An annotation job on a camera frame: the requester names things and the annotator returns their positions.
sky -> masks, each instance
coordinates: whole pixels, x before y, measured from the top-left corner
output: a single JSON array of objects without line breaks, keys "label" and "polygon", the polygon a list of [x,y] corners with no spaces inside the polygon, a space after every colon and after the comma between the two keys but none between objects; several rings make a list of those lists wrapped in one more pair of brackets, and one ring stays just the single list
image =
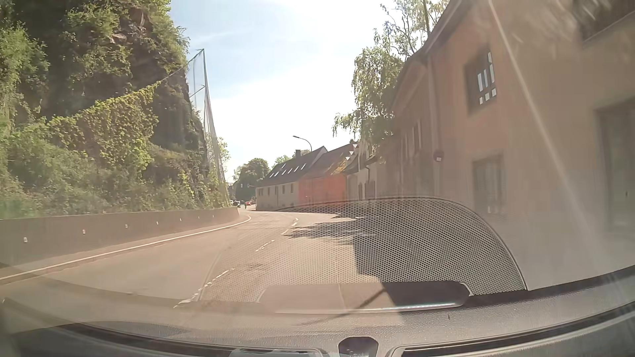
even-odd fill
[{"label": "sky", "polygon": [[385,21],[380,2],[172,0],[190,56],[205,49],[216,133],[232,156],[224,163],[228,182],[253,158],[271,167],[309,148],[293,135],[313,149],[349,142],[347,132],[333,137],[333,117],[354,108],[354,59]]}]

lamp post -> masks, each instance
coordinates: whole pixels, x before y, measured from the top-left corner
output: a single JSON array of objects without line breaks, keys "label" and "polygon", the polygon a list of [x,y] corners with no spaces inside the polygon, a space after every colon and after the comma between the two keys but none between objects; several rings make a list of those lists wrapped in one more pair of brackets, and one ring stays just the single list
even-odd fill
[{"label": "lamp post", "polygon": [[[294,138],[296,138],[296,139],[302,139],[302,140],[304,140],[304,141],[306,141],[306,142],[309,142],[307,139],[305,139],[305,138],[301,138],[301,137],[299,137],[299,136],[297,136],[297,135],[294,135],[293,137],[294,137]],[[311,151],[313,151],[313,146],[311,146],[311,143],[310,143],[310,142],[309,142],[309,148],[311,149]]]}]

concrete barrier wall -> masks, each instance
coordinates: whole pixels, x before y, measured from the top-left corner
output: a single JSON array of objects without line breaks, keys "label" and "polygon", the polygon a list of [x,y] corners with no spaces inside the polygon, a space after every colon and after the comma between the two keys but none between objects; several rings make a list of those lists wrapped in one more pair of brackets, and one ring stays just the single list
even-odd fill
[{"label": "concrete barrier wall", "polygon": [[228,223],[238,218],[238,209],[227,207],[215,210],[2,219],[0,266],[15,266],[39,259]]}]

orange wall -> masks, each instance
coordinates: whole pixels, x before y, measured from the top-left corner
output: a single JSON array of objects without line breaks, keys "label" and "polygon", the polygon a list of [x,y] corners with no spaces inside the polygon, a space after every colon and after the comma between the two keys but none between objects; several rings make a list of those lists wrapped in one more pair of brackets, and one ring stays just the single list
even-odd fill
[{"label": "orange wall", "polygon": [[346,200],[346,176],[342,174],[300,181],[300,204]]}]

sidewalk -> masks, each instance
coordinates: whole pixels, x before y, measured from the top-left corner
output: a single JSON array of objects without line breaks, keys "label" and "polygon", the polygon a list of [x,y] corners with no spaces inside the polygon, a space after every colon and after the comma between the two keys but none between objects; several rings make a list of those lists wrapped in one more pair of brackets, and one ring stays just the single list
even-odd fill
[{"label": "sidewalk", "polygon": [[32,278],[34,276],[40,276],[53,271],[59,271],[68,267],[77,266],[79,264],[92,262],[102,257],[111,257],[116,254],[127,253],[155,244],[163,244],[181,238],[197,236],[198,234],[204,234],[210,231],[216,231],[227,227],[237,226],[239,224],[246,223],[250,219],[251,217],[241,215],[237,220],[228,223],[217,224],[214,226],[208,226],[184,232],[177,232],[173,234],[165,234],[163,236],[140,239],[128,243],[87,250],[85,252],[59,255],[57,257],[51,257],[20,264],[19,266],[4,267],[0,269],[0,285]]}]

